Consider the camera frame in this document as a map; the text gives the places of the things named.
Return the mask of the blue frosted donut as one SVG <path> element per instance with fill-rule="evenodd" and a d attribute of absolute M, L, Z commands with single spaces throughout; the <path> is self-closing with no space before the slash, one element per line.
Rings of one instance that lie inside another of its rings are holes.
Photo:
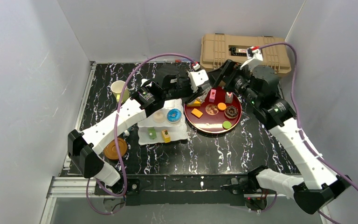
<path fill-rule="evenodd" d="M 180 109 L 171 109 L 168 111 L 166 119 L 170 123 L 178 123 L 181 120 L 182 112 Z"/>

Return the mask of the beige round macaron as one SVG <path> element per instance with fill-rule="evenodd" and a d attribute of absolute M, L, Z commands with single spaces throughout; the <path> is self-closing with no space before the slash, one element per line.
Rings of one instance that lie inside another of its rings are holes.
<path fill-rule="evenodd" d="M 156 123 L 164 123 L 166 120 L 166 115 L 162 111 L 156 111 L 152 115 L 152 119 Z"/>

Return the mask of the white three-tier cake stand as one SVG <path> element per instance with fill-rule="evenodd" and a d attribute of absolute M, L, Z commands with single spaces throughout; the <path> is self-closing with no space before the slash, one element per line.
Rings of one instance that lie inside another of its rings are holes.
<path fill-rule="evenodd" d="M 178 123 L 174 123 L 174 124 L 170 123 L 167 121 L 167 119 L 165 120 L 164 123 L 156 123 L 153 121 L 152 115 L 137 123 L 139 145 L 143 146 L 143 145 L 164 143 L 161 133 L 162 130 L 168 130 L 171 137 L 171 142 L 189 139 L 189 136 L 187 134 L 185 116 L 184 116 L 184 107 L 182 105 L 181 99 L 173 99 L 173 100 L 165 101 L 163 108 L 160 109 L 159 111 L 162 111 L 167 116 L 168 111 L 174 108 L 180 109 L 182 112 L 181 120 Z M 149 127 L 155 128 L 157 134 L 156 139 L 153 140 L 149 139 L 149 134 L 148 134 Z"/>

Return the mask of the green swirl roll cake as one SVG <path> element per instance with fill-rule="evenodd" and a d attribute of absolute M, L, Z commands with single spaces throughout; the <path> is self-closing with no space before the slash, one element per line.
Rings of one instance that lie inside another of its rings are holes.
<path fill-rule="evenodd" d="M 156 137 L 157 137 L 156 130 L 154 127 L 148 128 L 148 134 L 149 134 L 149 139 L 151 139 L 151 140 L 156 139 Z"/>

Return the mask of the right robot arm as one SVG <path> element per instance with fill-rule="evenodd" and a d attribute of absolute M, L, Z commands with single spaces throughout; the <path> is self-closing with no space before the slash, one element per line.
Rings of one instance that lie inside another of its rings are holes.
<path fill-rule="evenodd" d="M 349 188 L 347 177 L 324 165 L 321 154 L 306 142 L 294 109 L 278 96 L 279 77 L 271 67 L 241 69 L 228 60 L 207 75 L 212 87 L 224 83 L 226 91 L 241 96 L 252 106 L 255 117 L 283 146 L 301 173 L 300 177 L 294 177 L 259 166 L 247 174 L 243 186 L 284 194 L 308 214 L 316 213 Z"/>

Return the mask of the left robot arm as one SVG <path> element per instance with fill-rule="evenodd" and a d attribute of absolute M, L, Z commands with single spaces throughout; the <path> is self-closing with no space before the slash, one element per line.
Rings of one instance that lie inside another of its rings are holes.
<path fill-rule="evenodd" d="M 198 64 L 194 69 L 183 77 L 165 70 L 154 79 L 146 79 L 125 102 L 119 99 L 117 110 L 108 117 L 85 130 L 71 131 L 68 156 L 83 177 L 95 178 L 105 187 L 114 187 L 122 180 L 127 189 L 126 173 L 119 173 L 100 154 L 111 142 L 117 144 L 119 135 L 164 108 L 167 101 L 180 99 L 192 103 L 197 99 L 204 100 L 211 88 L 208 74 Z"/>

